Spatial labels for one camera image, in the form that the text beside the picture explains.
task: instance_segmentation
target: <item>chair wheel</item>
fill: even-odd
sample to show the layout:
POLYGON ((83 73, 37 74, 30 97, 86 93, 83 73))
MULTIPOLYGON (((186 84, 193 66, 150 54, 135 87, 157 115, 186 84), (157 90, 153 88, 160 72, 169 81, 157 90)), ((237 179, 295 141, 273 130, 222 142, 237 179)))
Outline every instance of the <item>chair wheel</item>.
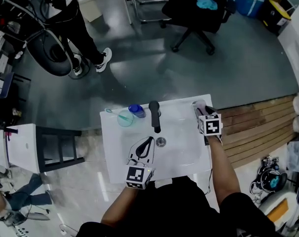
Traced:
POLYGON ((162 29, 166 28, 166 23, 164 21, 160 21, 159 25, 162 29))
POLYGON ((215 50, 210 47, 208 47, 206 51, 207 51, 208 55, 213 55, 215 53, 215 50))
POLYGON ((179 51, 179 49, 177 47, 172 47, 171 50, 174 52, 174 53, 177 53, 179 51))

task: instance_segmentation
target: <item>wooden deck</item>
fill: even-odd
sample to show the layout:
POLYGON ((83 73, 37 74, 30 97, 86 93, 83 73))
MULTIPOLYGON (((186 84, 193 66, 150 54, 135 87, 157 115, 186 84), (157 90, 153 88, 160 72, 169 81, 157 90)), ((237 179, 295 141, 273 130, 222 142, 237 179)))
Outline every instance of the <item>wooden deck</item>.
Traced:
POLYGON ((219 110, 224 125, 223 147, 234 168, 270 154, 295 137, 293 98, 219 110))

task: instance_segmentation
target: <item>clear cup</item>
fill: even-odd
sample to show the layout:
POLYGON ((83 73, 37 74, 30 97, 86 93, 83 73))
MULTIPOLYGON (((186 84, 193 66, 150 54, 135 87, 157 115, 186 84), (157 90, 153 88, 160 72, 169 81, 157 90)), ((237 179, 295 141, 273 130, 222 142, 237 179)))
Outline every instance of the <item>clear cup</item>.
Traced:
POLYGON ((118 124, 120 126, 122 126, 122 127, 128 127, 128 126, 130 126, 133 123, 134 115, 132 113, 130 113, 129 111, 124 110, 124 111, 119 112, 118 117, 117 117, 116 120, 118 121, 118 124))

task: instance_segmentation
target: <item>black sleeve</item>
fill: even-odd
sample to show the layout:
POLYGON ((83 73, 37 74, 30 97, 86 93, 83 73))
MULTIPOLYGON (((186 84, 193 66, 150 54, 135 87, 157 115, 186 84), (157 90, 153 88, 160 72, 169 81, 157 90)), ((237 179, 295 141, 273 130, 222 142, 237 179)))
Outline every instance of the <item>black sleeve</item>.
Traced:
POLYGON ((112 236, 113 228, 97 222, 86 222, 81 225, 76 237, 89 237, 89 236, 112 236))
POLYGON ((275 232, 275 225, 260 211, 251 198, 243 193, 233 193, 220 205, 223 220, 237 229, 258 237, 280 236, 275 232))

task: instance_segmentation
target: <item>blue bottle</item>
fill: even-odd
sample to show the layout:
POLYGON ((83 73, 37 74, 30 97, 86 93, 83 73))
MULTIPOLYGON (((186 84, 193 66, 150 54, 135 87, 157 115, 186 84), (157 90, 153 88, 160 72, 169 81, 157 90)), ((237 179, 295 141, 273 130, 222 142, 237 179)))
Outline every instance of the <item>blue bottle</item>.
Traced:
POLYGON ((140 105, 130 105, 129 106, 129 111, 137 116, 138 118, 145 118, 146 113, 144 112, 142 106, 140 105))

